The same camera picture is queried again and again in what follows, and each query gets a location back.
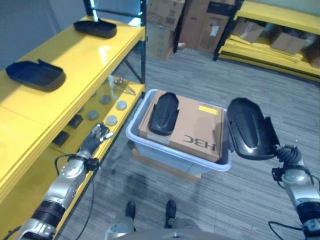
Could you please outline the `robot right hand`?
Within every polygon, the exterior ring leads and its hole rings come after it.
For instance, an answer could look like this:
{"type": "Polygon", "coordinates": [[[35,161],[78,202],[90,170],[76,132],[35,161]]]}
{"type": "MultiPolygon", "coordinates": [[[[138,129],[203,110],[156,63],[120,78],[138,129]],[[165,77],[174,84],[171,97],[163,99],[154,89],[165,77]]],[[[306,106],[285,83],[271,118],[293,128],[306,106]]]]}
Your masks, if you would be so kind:
{"type": "Polygon", "coordinates": [[[301,151],[296,145],[274,146],[274,154],[284,167],[304,166],[301,151]]]}

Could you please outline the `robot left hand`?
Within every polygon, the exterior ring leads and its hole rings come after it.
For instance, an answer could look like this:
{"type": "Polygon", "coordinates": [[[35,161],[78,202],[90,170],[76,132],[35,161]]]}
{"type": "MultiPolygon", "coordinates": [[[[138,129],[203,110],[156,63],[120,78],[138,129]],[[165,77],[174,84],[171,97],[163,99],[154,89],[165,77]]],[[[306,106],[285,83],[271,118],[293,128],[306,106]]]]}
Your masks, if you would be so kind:
{"type": "Polygon", "coordinates": [[[114,132],[110,131],[103,122],[97,123],[85,137],[76,155],[90,159],[98,147],[113,135],[114,132]]]}

